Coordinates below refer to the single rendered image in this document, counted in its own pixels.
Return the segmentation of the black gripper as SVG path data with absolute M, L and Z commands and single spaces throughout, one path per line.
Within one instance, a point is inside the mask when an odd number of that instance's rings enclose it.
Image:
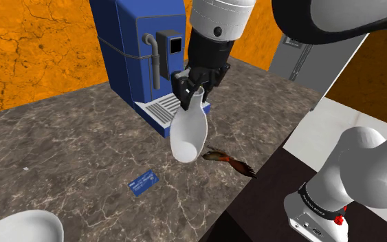
M 187 68 L 208 68 L 200 75 L 200 83 L 204 89 L 202 102 L 207 100 L 214 87 L 218 87 L 230 69 L 228 57 L 234 41 L 216 41 L 200 34 L 192 28 L 188 45 Z M 190 79 L 190 69 L 174 71 L 171 76 L 172 90 L 180 101 L 180 106 L 187 111 L 193 94 L 199 88 L 199 82 Z

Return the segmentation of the white vase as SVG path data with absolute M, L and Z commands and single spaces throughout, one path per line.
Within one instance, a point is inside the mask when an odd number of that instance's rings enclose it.
M 208 121 L 202 107 L 203 87 L 190 92 L 188 110 L 178 108 L 170 124 L 170 147 L 173 157 L 181 163 L 195 161 L 208 135 Z

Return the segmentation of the blue coffee machine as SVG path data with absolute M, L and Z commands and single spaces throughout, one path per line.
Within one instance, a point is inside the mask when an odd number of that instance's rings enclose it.
M 162 137 L 180 111 L 171 80 L 184 77 L 183 0 L 89 0 L 111 89 Z

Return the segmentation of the brown bird figure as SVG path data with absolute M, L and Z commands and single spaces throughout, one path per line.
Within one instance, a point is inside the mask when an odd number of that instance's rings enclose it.
M 236 170 L 240 174 L 246 177 L 256 178 L 256 173 L 254 169 L 251 166 L 249 166 L 247 163 L 233 158 L 232 156 L 228 155 L 225 151 L 222 151 L 221 149 L 218 149 L 209 145 L 207 145 L 207 147 L 210 149 L 210 151 L 201 155 L 203 159 L 227 162 L 234 170 Z

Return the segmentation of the blue card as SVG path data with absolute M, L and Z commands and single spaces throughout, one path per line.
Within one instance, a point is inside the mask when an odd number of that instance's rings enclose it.
M 128 187 L 131 189 L 133 194 L 138 197 L 140 196 L 144 191 L 149 189 L 151 186 L 156 184 L 159 181 L 159 178 L 157 175 L 152 171 L 148 170 L 144 174 L 140 175 L 136 179 L 134 179 L 132 182 L 128 184 Z

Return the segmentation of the dark robot stand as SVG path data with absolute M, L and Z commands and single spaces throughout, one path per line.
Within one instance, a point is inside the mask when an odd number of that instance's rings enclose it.
M 199 242 L 309 242 L 289 226 L 285 196 L 315 171 L 278 147 Z M 349 242 L 387 242 L 387 222 L 365 206 L 347 206 Z

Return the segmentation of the white bowl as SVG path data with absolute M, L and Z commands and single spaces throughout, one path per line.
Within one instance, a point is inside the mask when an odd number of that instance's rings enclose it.
M 26 210 L 0 220 L 0 242 L 64 242 L 64 229 L 55 214 Z

